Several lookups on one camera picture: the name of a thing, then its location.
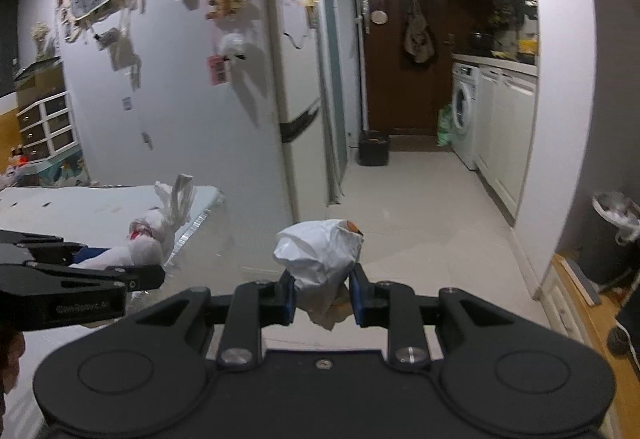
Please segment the green bag by washer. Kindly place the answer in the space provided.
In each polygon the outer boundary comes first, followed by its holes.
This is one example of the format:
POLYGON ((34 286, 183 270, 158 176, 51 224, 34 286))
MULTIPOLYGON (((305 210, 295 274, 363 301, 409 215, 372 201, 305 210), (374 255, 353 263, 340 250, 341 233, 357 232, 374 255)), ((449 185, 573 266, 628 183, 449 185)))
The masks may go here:
POLYGON ((438 111, 436 144, 439 148, 448 147, 451 144, 452 109, 451 104, 438 111))

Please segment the white paper bag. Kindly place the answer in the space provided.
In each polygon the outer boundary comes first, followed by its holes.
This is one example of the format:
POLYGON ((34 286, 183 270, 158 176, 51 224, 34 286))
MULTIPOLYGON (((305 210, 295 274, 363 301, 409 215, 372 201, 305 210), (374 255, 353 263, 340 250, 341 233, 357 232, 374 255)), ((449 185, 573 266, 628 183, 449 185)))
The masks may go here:
POLYGON ((294 279, 297 308, 322 329, 352 314, 346 281, 362 244, 362 232, 347 219, 299 222, 277 234, 273 258, 294 279))

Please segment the wooden top white sideboard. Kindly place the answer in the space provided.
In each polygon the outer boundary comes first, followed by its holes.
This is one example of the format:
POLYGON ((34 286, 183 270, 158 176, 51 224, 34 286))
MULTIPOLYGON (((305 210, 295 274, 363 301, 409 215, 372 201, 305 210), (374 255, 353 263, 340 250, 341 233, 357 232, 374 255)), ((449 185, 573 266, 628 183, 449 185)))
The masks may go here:
POLYGON ((539 289, 539 301, 552 329, 591 347, 608 361, 614 372, 616 393, 601 431, 607 438, 638 438, 639 372, 630 355, 616 357, 608 349, 608 332, 620 310, 617 299, 601 297, 600 305, 589 306, 564 267, 566 259, 555 254, 539 289))

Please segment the white drawer unit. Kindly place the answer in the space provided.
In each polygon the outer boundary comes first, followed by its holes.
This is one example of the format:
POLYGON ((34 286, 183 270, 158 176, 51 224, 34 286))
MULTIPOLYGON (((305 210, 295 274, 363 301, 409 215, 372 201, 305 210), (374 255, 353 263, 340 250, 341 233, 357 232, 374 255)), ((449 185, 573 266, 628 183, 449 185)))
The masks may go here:
POLYGON ((56 158, 78 146, 70 95, 59 92, 40 99, 16 114, 23 153, 30 162, 56 158))

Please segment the silver foil table mat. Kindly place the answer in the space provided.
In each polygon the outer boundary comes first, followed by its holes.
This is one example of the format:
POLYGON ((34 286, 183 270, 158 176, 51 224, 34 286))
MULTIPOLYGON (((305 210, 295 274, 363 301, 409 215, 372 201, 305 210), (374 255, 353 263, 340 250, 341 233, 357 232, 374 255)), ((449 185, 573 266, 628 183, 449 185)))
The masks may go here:
MULTIPOLYGON (((1 191, 1 228, 112 248, 126 244, 130 222, 161 206, 152 186, 11 188, 1 191)), ((132 297, 128 310, 149 307, 191 286, 207 286, 214 293, 227 291, 242 279, 233 263, 234 251, 224 195, 214 187, 198 187, 190 220, 176 231, 163 286, 132 297)), ((32 392, 35 369, 50 352, 92 331, 91 327, 74 325, 25 335, 20 375, 6 396, 3 437, 43 436, 43 417, 32 392)))

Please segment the white plastic bag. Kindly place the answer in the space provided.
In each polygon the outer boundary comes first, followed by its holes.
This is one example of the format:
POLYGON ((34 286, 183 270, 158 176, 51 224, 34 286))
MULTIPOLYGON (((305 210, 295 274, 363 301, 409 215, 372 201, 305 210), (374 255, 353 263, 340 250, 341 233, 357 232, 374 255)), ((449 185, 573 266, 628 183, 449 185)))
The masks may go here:
POLYGON ((156 181, 154 192, 160 205, 130 222, 125 244, 85 247, 70 268, 121 273, 131 292, 158 289, 165 280, 164 265, 174 249, 176 233, 190 221, 193 177, 180 174, 172 186, 156 181))

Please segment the pink tag on wall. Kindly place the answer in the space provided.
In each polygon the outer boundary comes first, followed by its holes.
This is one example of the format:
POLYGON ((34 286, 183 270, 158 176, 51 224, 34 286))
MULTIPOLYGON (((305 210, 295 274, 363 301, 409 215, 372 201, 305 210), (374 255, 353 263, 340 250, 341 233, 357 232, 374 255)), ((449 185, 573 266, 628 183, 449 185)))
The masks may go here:
POLYGON ((228 83, 227 63, 228 60, 223 55, 212 55, 207 58, 209 78, 213 86, 228 83))

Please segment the black crate on floor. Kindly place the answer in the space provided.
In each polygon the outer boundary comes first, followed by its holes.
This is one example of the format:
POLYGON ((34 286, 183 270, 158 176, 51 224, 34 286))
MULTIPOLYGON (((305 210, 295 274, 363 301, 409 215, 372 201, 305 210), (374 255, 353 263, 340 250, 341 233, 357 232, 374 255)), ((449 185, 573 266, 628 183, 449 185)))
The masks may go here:
POLYGON ((363 130, 358 138, 357 163, 360 166, 387 166, 390 160, 390 136, 376 130, 363 130))

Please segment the white kitchen cabinets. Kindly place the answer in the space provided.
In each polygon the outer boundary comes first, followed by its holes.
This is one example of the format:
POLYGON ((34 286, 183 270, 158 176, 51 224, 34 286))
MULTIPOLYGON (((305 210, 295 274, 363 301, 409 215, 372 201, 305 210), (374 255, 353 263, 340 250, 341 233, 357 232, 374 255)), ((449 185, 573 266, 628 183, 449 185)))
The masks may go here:
POLYGON ((537 78, 480 67, 476 162, 511 216, 520 205, 536 113, 537 78))

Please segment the dark wooden door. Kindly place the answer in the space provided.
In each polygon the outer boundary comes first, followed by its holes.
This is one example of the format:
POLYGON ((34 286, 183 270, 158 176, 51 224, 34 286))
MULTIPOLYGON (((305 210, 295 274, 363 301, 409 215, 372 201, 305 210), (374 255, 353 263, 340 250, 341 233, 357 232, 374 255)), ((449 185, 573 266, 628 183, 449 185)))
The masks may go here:
POLYGON ((362 19, 363 117, 389 135, 434 136, 451 101, 459 15, 450 0, 368 0, 362 19))

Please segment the brown bag hanging on door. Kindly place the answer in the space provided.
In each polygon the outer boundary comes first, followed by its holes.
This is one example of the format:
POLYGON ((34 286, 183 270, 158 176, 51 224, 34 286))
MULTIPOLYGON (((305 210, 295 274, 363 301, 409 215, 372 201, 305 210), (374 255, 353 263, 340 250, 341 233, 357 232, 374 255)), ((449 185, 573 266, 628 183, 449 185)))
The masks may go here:
POLYGON ((408 0, 406 20, 405 52, 418 66, 431 64, 436 56, 436 48, 422 8, 422 0, 408 0))

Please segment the cardboard box on drawers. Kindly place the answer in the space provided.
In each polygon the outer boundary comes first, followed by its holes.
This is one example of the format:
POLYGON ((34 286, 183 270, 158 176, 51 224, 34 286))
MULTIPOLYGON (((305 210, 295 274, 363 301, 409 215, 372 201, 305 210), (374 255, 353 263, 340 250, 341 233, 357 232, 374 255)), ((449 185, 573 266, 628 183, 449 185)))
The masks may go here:
POLYGON ((14 78, 17 107, 24 110, 38 100, 65 92, 63 62, 52 57, 21 69, 14 78))

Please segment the white washing machine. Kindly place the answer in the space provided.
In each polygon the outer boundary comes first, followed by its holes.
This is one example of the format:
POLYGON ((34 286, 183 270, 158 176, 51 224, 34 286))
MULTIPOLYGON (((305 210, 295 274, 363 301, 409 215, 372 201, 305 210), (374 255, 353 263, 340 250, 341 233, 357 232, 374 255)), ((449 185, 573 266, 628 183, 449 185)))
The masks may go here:
POLYGON ((452 67, 451 147, 468 170, 477 170, 476 114, 480 68, 454 61, 452 67))

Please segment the white refrigerator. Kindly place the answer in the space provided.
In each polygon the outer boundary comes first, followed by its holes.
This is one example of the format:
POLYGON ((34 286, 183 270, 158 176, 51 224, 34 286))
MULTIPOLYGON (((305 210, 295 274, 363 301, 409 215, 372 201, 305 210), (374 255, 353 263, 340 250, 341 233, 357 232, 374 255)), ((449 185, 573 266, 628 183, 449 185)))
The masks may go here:
POLYGON ((328 172, 316 33, 304 0, 266 0, 266 6, 293 219, 322 219, 328 205, 328 172))

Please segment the dark trash can with liner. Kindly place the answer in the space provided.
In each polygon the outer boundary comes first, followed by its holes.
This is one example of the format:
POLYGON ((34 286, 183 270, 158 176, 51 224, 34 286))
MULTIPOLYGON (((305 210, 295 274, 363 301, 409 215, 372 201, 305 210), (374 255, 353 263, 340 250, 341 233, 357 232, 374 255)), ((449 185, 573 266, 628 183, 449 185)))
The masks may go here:
POLYGON ((591 196, 592 212, 578 248, 578 266, 600 285, 635 273, 639 260, 639 205, 622 192, 591 196))

